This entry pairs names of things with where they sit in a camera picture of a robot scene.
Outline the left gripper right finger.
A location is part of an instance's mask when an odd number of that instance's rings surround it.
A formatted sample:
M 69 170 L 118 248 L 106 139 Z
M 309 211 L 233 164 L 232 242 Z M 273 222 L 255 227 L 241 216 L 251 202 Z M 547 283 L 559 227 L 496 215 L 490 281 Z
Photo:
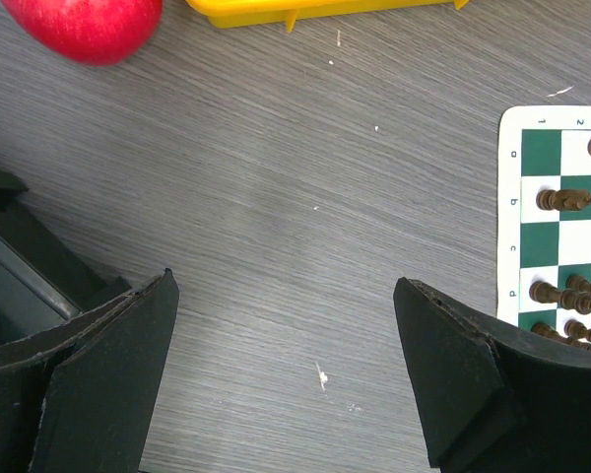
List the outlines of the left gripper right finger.
M 431 467 L 591 472 L 591 351 L 401 278 L 399 336 Z

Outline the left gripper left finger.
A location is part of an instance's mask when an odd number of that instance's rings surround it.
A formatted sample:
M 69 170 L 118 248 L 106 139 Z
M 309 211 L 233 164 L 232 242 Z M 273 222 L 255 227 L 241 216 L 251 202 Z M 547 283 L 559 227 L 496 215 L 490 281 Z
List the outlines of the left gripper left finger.
M 0 345 L 0 472 L 136 472 L 177 315 L 170 269 Z

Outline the green white chess board mat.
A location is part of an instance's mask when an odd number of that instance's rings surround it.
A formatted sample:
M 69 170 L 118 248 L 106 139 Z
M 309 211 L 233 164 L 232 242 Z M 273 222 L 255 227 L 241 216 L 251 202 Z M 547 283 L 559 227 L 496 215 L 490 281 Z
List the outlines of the green white chess board mat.
M 530 299 L 535 281 L 591 294 L 591 204 L 576 212 L 538 208 L 543 189 L 591 193 L 591 105 L 521 105 L 501 117 L 497 136 L 496 316 L 531 330 L 545 322 L 568 337 L 583 315 Z

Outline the dark chess knight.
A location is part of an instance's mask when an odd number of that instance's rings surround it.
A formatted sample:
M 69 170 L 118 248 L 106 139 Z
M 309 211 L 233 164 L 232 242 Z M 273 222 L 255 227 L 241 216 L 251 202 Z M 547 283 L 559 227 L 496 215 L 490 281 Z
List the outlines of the dark chess knight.
M 576 212 L 591 204 L 591 193 L 584 189 L 543 189 L 536 197 L 539 209 Z

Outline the red apple on table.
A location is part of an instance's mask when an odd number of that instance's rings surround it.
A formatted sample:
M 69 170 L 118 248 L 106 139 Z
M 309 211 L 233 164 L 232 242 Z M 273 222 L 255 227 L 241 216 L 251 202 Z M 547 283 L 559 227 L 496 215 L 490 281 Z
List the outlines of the red apple on table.
M 5 10 L 50 50 L 90 66 L 116 64 L 156 31 L 162 0 L 4 1 Z

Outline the yellow plastic fruit tray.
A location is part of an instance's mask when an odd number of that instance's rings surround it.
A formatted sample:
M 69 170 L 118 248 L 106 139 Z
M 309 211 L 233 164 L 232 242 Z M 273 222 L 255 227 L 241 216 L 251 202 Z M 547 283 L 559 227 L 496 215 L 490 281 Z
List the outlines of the yellow plastic fruit tray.
M 191 9 L 218 29 L 283 23 L 290 33 L 297 20 L 370 13 L 438 4 L 462 9 L 466 0 L 187 0 Z

